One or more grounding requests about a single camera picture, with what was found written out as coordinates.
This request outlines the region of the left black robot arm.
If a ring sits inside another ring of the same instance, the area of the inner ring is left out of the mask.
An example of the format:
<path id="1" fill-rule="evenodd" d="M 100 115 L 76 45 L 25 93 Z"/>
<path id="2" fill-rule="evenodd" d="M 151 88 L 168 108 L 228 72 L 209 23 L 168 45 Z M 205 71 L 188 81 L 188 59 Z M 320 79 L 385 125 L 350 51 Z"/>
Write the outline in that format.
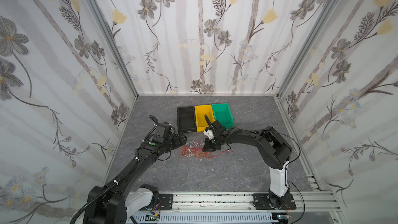
<path id="1" fill-rule="evenodd" d="M 92 188 L 87 203 L 72 217 L 71 224 L 81 215 L 84 224 L 125 224 L 129 218 L 125 202 L 132 186 L 160 156 L 187 143 L 187 137 L 170 123 L 161 123 L 152 115 L 149 118 L 154 127 L 135 150 L 131 162 L 113 180 L 102 187 Z"/>

